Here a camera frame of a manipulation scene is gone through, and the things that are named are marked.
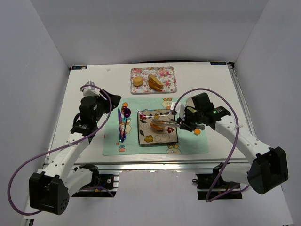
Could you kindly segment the metal tongs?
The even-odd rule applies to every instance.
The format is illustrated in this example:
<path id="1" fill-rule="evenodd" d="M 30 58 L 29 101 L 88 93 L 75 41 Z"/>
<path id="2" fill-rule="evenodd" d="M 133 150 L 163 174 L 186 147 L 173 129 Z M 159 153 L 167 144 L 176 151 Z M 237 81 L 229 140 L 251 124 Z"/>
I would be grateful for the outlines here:
<path id="1" fill-rule="evenodd" d="M 166 121 L 166 120 L 160 120 L 160 119 L 153 119 L 153 120 L 155 120 L 156 122 L 158 122 L 164 126 L 179 127 L 179 125 L 175 121 Z M 205 125 L 203 125 L 203 124 L 195 125 L 195 129 L 205 130 Z"/>

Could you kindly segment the oval bread roll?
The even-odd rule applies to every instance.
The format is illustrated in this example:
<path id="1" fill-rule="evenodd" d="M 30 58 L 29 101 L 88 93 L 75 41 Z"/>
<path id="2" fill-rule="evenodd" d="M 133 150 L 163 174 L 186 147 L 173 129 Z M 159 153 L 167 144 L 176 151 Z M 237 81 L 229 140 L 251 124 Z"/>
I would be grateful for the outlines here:
<path id="1" fill-rule="evenodd" d="M 158 131 L 158 132 L 163 131 L 164 128 L 165 128 L 164 125 L 162 125 L 162 124 L 156 122 L 155 120 L 151 120 L 151 121 L 150 121 L 150 126 L 151 126 L 154 130 L 156 130 L 156 131 Z"/>

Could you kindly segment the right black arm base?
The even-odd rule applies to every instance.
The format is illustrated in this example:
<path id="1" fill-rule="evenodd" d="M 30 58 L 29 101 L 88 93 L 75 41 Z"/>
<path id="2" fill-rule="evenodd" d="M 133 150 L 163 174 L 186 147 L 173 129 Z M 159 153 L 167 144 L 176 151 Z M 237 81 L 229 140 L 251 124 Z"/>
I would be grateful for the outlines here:
<path id="1" fill-rule="evenodd" d="M 209 191 L 211 184 L 213 183 L 215 177 L 211 174 L 197 174 L 195 179 L 192 179 L 192 183 L 197 186 L 197 194 L 199 200 L 205 200 L 206 194 Z M 215 196 L 223 194 L 224 192 L 235 187 L 236 183 L 234 182 L 225 182 L 222 178 L 219 178 L 219 181 L 212 189 L 209 198 L 212 199 Z M 218 198 L 218 200 L 239 200 L 242 199 L 241 186 L 238 184 L 237 188 L 231 191 L 230 193 L 223 195 Z"/>

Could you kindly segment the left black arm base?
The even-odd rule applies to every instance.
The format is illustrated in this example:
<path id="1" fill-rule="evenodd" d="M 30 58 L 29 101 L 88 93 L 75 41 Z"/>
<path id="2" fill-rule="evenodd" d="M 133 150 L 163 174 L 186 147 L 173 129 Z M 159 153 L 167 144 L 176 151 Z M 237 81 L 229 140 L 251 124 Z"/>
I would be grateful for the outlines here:
<path id="1" fill-rule="evenodd" d="M 112 173 L 103 173 L 98 171 L 94 165 L 88 165 L 88 167 L 77 166 L 74 167 L 70 175 L 73 175 L 79 170 L 89 170 L 92 172 L 91 182 L 84 185 L 78 192 L 72 195 L 72 197 L 93 197 L 93 198 L 113 198 L 117 193 L 119 176 Z"/>

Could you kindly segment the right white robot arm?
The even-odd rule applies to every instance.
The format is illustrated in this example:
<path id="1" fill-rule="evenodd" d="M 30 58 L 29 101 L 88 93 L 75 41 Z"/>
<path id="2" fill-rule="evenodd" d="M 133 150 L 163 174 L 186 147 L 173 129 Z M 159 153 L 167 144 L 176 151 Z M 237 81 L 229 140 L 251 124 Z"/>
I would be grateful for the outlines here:
<path id="1" fill-rule="evenodd" d="M 287 157 L 281 147 L 272 148 L 253 136 L 239 125 L 234 110 L 215 107 L 207 93 L 191 99 L 192 106 L 183 106 L 179 101 L 172 103 L 171 112 L 179 115 L 177 123 L 180 129 L 193 131 L 198 125 L 209 126 L 233 144 L 230 153 L 238 149 L 248 161 L 230 163 L 231 157 L 228 156 L 225 162 L 213 169 L 213 184 L 245 184 L 257 193 L 265 194 L 288 180 Z"/>

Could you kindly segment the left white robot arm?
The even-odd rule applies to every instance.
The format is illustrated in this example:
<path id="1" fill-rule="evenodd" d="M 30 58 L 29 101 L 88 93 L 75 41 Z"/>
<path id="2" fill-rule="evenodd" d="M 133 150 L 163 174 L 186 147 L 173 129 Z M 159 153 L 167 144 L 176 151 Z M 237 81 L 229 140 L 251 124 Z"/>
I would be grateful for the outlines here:
<path id="1" fill-rule="evenodd" d="M 69 134 L 70 144 L 41 173 L 33 173 L 29 179 L 30 207 L 61 215 L 71 196 L 84 187 L 97 186 L 99 172 L 95 165 L 80 165 L 73 173 L 71 169 L 91 143 L 102 115 L 115 109 L 120 100 L 121 96 L 104 93 L 81 99 Z"/>

